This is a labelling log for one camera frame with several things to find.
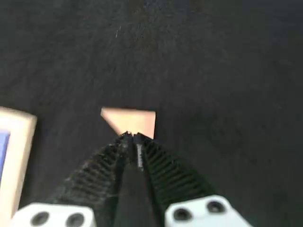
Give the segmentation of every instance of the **wooden block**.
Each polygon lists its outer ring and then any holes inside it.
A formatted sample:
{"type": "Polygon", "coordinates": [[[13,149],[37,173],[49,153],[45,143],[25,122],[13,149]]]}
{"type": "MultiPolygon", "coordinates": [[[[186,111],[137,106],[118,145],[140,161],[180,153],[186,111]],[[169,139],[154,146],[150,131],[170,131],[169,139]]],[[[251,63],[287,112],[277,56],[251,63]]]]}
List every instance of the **wooden block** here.
{"type": "Polygon", "coordinates": [[[0,182],[0,227],[7,227],[17,211],[36,117],[0,107],[0,130],[9,133],[0,182]]]}
{"type": "Polygon", "coordinates": [[[156,123],[156,112],[136,109],[117,109],[103,107],[101,116],[120,135],[126,131],[141,133],[153,139],[156,123]]]}

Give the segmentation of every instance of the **dark background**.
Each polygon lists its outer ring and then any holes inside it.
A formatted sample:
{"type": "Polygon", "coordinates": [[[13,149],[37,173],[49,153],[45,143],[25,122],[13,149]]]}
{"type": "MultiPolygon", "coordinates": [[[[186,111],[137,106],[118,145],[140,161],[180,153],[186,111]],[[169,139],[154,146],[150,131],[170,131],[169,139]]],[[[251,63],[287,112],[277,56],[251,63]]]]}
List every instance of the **dark background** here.
{"type": "Polygon", "coordinates": [[[301,0],[1,0],[0,30],[0,105],[38,117],[21,206],[133,107],[252,225],[302,226],[301,0]]]}

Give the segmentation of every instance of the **triangular block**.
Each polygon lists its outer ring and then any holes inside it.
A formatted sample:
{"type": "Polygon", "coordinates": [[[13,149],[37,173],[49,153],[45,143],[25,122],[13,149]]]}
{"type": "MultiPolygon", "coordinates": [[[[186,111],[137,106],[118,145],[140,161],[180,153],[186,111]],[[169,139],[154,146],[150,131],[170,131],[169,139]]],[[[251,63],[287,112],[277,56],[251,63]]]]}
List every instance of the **triangular block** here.
{"type": "Polygon", "coordinates": [[[151,139],[154,137],[156,123],[154,111],[103,107],[101,116],[118,135],[128,131],[132,134],[141,133],[151,139]]]}

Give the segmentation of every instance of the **ribbed rubber pad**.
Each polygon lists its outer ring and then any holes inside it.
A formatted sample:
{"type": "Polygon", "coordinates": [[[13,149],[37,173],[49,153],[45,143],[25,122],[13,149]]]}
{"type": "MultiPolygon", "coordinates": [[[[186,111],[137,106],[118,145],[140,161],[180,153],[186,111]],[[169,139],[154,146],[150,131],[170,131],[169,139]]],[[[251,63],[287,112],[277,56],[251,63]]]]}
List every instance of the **ribbed rubber pad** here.
{"type": "Polygon", "coordinates": [[[176,202],[215,194],[213,187],[194,169],[154,140],[141,135],[144,171],[153,201],[163,219],[167,207],[176,202]]]}
{"type": "Polygon", "coordinates": [[[71,174],[47,202],[91,207],[98,226],[112,226],[131,145],[132,136],[125,133],[102,148],[71,174]]]}

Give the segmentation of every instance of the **screw hole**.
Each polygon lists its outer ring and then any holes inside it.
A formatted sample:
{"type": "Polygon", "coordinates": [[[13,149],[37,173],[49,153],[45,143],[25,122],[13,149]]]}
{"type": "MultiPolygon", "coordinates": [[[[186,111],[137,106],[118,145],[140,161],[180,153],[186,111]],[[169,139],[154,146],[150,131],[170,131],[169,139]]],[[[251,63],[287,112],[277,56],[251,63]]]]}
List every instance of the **screw hole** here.
{"type": "Polygon", "coordinates": [[[37,213],[31,220],[31,224],[32,226],[41,226],[43,225],[45,222],[47,222],[49,218],[49,213],[48,212],[40,212],[37,213]]]}
{"type": "Polygon", "coordinates": [[[177,221],[188,221],[192,218],[190,212],[187,209],[180,208],[175,210],[174,219],[177,221]]]}
{"type": "Polygon", "coordinates": [[[217,201],[212,201],[209,202],[207,205],[207,209],[211,213],[223,213],[225,212],[225,207],[223,206],[222,203],[217,202],[217,201]]]}
{"type": "Polygon", "coordinates": [[[80,227],[84,222],[84,216],[80,213],[72,214],[66,220],[67,227],[80,227]]]}

